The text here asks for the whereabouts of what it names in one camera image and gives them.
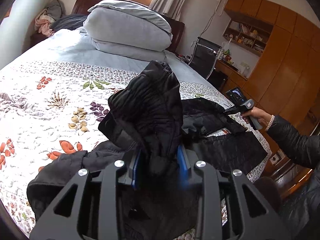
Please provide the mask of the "person's right hand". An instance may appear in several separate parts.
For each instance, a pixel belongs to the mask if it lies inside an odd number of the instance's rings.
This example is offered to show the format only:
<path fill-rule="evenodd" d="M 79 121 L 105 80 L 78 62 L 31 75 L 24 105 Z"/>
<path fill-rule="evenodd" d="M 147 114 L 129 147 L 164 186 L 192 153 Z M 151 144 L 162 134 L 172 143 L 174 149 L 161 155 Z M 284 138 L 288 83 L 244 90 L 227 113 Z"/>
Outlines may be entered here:
<path fill-rule="evenodd" d="M 241 113 L 241 116 L 247 124 L 250 123 L 250 117 L 257 119 L 259 124 L 265 127 L 265 131 L 271 127 L 274 121 L 274 115 L 271 115 L 258 107 L 253 107 L 249 111 Z"/>

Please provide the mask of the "right forearm black sleeve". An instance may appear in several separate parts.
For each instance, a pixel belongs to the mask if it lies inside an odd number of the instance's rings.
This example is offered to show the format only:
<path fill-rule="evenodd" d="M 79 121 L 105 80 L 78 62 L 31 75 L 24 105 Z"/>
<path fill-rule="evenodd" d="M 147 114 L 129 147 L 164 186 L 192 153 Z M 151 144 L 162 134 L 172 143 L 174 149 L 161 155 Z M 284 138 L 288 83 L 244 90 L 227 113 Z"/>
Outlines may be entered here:
<path fill-rule="evenodd" d="M 319 164 L 319 135 L 302 135 L 288 121 L 276 115 L 267 134 L 295 164 L 314 169 Z"/>

